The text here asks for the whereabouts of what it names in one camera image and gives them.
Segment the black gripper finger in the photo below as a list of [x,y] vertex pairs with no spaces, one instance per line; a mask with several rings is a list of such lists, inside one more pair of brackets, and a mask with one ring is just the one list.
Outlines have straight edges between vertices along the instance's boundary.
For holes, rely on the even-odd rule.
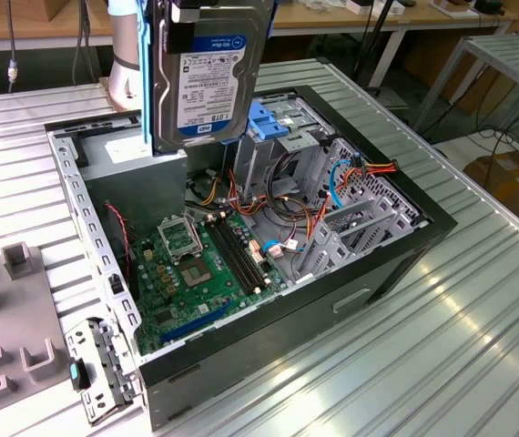
[[200,18],[200,1],[168,1],[167,53],[187,52],[192,45],[195,24]]

